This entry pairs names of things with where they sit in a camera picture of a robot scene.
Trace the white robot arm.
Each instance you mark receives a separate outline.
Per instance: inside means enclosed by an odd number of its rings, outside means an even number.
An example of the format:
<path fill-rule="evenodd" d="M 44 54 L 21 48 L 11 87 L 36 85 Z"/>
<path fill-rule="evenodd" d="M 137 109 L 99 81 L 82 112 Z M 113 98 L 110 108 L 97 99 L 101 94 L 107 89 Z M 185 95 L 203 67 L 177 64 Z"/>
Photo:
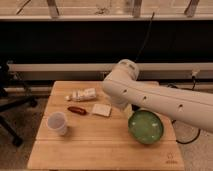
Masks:
<path fill-rule="evenodd" d="M 102 89 L 116 105 L 130 103 L 213 133 L 213 94 L 139 82 L 138 75 L 135 62 L 120 60 Z"/>

